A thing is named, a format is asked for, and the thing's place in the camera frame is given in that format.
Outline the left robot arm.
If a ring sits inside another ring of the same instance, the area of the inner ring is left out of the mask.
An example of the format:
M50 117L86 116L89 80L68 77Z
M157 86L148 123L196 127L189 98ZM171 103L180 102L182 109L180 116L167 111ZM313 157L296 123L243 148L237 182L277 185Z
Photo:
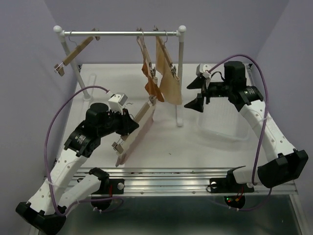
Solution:
M100 145L102 137L112 133L128 136L137 128L139 124L126 108L115 112L104 103L92 104L85 119L68 137L42 186L28 201L20 202L16 212L41 232L57 234L68 213L79 203L86 202L92 193L105 192L110 184L109 174L95 167L76 186L67 190L73 175Z

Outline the cream underwear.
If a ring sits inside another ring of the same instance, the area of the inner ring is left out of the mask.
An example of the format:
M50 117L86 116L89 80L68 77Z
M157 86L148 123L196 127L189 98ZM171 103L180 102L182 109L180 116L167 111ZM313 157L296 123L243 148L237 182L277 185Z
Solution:
M180 80L176 81L170 74L166 73L166 75L161 78L159 88L168 103L174 105L182 104Z

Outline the beige hanger with orange underwear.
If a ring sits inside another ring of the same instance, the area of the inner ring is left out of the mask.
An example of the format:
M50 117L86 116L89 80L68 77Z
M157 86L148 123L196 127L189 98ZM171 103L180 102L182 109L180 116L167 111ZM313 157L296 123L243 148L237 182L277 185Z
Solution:
M143 64L147 67L146 72L144 74L149 75L151 77L152 81L155 84L157 84L158 79L156 78L156 70L152 66L152 61L150 59L149 52L148 52L147 47L145 45L143 29L141 27L138 27L136 30L141 33L139 36L136 37L136 41L140 47L140 50L141 50L141 53L143 56Z

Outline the aluminium mounting rail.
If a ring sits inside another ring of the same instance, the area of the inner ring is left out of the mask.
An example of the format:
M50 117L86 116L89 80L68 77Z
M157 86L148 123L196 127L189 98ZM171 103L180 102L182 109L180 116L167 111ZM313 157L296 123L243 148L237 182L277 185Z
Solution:
M146 78L140 64L83 64L81 77L87 85L98 85L111 89L112 92L125 93L129 112L135 117L148 94L144 90L141 96L131 96L132 92L123 87L126 72L131 79L146 84ZM83 95L77 95L71 105L61 141L61 150L75 127L85 118L85 113L92 103L108 101L108 96L101 89L89 89L92 101L84 101ZM250 127L246 141L225 141L205 137L194 129L199 112L182 106L183 127L176 126L176 108L167 102L156 104L153 123L145 136L122 165L115 166L117 154L112 147L118 142L119 135L110 134L102 138L101 144L90 158L73 175L67 190L84 179L88 172L98 167L110 175L110 179L124 179L124 196L173 196L205 195L208 184L213 178L224 178L227 172L239 166L252 169L258 145L258 137ZM267 163L265 152L260 150L258 165ZM267 194L262 184L254 186L257 194Z

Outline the white plastic basket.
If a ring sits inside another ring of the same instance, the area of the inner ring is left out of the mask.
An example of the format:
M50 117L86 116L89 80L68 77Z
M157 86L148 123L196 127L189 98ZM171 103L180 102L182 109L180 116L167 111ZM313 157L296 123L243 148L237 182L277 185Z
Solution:
M227 98L212 98L197 114L194 129L205 137L225 141L246 141L250 126Z

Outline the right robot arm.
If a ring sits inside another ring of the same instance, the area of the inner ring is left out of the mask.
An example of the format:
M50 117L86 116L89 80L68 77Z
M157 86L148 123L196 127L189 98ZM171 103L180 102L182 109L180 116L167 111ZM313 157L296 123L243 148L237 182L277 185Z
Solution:
M207 64L199 64L197 77L188 89L200 89L196 98L185 104L185 108L204 112L204 105L212 98L227 98L238 113L248 122L258 137L257 151L265 152L267 163L232 168L224 178L213 178L210 183L212 193L235 193L241 189L254 191L254 184L267 188L298 179L308 161L305 150L298 150L281 132L268 112L260 91L249 86L246 78L246 67L240 61L224 63L224 74L220 82L211 80L213 73Z

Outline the empty beige clip hanger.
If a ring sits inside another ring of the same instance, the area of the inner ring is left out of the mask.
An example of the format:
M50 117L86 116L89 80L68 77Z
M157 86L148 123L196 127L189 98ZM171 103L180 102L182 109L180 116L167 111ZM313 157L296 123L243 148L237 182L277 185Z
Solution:
M58 73L60 76L65 74L63 67L70 64L93 40L99 41L101 39L100 36L89 36L85 40L83 40L80 44L76 46L74 50L72 50L69 55L61 62L61 64L56 64L54 66L54 71Z

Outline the orange underwear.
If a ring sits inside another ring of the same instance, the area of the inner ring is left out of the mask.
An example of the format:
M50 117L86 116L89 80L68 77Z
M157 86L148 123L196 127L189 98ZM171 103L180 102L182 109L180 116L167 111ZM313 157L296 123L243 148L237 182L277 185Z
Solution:
M142 72L147 78L147 84L145 85L145 90L149 95L154 96L158 101L164 102L163 95L158 87L158 79L156 78L156 70L152 66L150 55L148 53L147 47L144 42L144 37L139 36L136 41L140 47L143 56Z

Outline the white metal clothes rack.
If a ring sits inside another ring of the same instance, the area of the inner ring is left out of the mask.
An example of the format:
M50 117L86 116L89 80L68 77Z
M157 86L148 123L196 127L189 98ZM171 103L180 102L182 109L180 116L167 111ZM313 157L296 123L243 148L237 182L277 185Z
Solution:
M66 56L76 48L78 44L80 44L83 40L85 40L89 36L123 36L123 37L137 37L141 33L139 31L98 31L96 29L92 31L64 31L60 26L56 25L53 28L54 32L57 34L60 43L66 53ZM165 36L164 31L143 31L144 38L145 37L155 37L156 36ZM183 75L183 53L184 53L184 37L185 37L186 27L181 25L176 31L168 31L169 37L177 37L179 40L179 58L178 58L178 69L177 76L180 78L180 88L182 87L182 75ZM80 87L85 88L85 84L82 80L82 77L78 71L78 65L75 59L69 64L71 65L73 71L76 74L77 82ZM126 78L123 81L123 87L129 89L132 92L132 97L135 95L141 96L141 93L145 90L144 87L139 87L141 82L136 82L131 79L131 74L126 72ZM175 105L176 106L176 124L177 127L183 126L183 114L182 114L182 104Z

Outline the beige hanger with cream underwear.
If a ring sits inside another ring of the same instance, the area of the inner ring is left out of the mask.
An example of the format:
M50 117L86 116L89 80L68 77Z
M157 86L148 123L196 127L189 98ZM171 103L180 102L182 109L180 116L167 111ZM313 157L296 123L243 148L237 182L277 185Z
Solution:
M173 60L169 54L169 51L166 47L168 41L168 31L163 30L165 33L166 39L164 40L162 36L156 36L156 70L164 77L166 73L170 74L176 81L179 81L177 78L177 69L173 63Z

